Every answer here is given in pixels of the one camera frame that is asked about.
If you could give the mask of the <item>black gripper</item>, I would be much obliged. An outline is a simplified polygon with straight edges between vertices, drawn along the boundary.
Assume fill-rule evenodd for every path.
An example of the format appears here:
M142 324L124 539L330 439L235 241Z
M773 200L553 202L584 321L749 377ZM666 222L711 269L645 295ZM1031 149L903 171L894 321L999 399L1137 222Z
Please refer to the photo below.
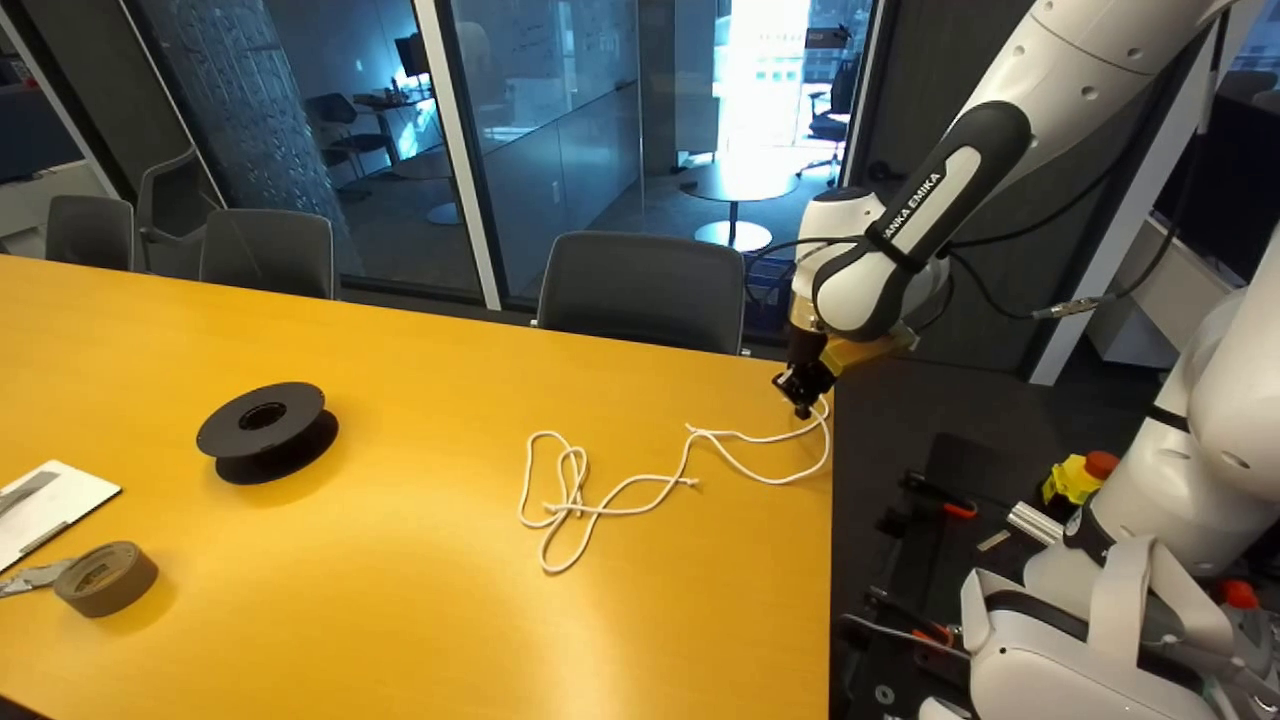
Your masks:
M823 365L829 334L798 329L790 334L790 368L773 377L773 386L798 404L800 418L832 396L832 368Z

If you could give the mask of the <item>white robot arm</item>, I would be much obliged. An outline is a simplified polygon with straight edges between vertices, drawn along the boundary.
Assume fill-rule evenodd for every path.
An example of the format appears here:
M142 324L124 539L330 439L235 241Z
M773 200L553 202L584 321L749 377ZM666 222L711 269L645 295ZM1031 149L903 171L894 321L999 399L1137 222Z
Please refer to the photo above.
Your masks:
M1009 189L1094 140L1238 0L1031 0L932 152L888 195L853 195L791 270L791 348L776 386L812 409L842 379L842 344L903 329L959 227ZM1206 316L1191 351L1121 467L1076 511L1068 544L1130 534L1216 575L1280 518L1280 269Z

